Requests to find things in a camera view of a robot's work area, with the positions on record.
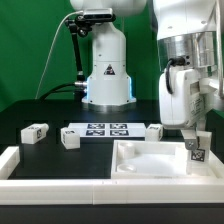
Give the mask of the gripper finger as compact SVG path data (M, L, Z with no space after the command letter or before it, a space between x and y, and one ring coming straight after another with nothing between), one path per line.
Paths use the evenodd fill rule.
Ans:
M197 121L197 130L198 131L204 131L206 128L206 119L201 118Z
M197 150L199 147L198 137L194 129L184 129L181 131L187 150Z

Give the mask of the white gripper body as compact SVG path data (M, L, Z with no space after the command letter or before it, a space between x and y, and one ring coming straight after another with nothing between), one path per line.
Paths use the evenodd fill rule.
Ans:
M165 74L159 80L160 120L166 129L187 129L212 109L214 89L203 70L171 68L169 74L172 94Z

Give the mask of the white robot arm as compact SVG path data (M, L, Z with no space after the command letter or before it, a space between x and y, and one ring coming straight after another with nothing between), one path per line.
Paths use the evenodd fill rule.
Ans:
M70 0L79 12L79 33L93 34L93 68L84 105L99 111L136 102L126 72L126 38L115 28L117 17L152 11L156 25L160 120L179 129L185 148L201 147L204 117L221 104L224 0Z

